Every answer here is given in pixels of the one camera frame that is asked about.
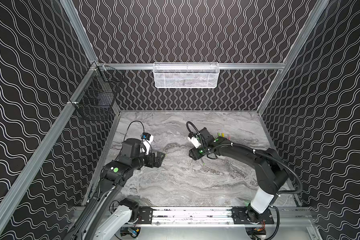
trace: marble pattern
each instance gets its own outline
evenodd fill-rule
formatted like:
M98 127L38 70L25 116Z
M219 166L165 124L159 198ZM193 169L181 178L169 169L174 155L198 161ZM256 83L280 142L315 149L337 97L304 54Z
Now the marble pattern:
M128 197L153 206L244 206L253 199L258 188L254 170L229 157L203 157L204 164L191 159L188 151L193 145L187 140L185 123L191 121L199 130L206 127L213 136L224 132L233 142L267 149L269 142L255 112L122 112L106 163L116 158L133 120L142 121L145 131L154 135L153 151L167 156L161 168L136 170L117 200ZM135 122L126 138L139 138L141 133L141 124ZM275 205L296 206L293 196L286 194Z

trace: black wire basket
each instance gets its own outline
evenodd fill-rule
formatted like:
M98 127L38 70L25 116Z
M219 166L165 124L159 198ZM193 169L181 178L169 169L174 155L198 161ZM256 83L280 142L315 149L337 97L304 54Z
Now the black wire basket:
M79 115L87 121L112 121L117 84L103 76L93 76L82 91L79 102L74 104Z

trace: wire basket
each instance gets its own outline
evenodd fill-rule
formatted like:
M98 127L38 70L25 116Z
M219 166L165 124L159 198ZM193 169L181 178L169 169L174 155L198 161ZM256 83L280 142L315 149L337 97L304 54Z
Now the wire basket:
M153 74L156 88L216 88L219 64L156 62Z
M93 76L82 91L79 102L74 106L79 115L87 121L111 121L115 102L115 83L102 76Z

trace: marble tabletop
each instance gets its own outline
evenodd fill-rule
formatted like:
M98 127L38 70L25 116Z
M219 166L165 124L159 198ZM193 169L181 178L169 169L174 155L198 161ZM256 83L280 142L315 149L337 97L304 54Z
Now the marble tabletop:
M231 141L255 149L269 142L255 112L122 112L106 163L114 160L125 131L133 120L142 121L145 132L154 135L153 151L167 154L160 168L135 170L117 200L128 197L148 206L245 206L253 199L258 184L254 170L229 157L206 157L194 161L193 147L185 126L191 121L217 136L224 132ZM142 126L132 123L126 138L140 138ZM296 206L292 195L283 194L275 206Z

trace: patterned wall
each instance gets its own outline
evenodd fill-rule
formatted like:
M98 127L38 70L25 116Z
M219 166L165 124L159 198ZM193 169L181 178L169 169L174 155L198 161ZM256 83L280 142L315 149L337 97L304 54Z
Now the patterned wall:
M73 2L103 63L278 63L316 1Z
M360 0L329 3L263 118L323 239L360 239Z
M88 68L58 0L0 1L0 202Z
M0 239L61 239L81 205L112 121L75 113L15 210Z
M216 88L156 88L152 71L127 71L116 102L128 110L256 110L277 70L221 70ZM104 76L116 79L115 71Z

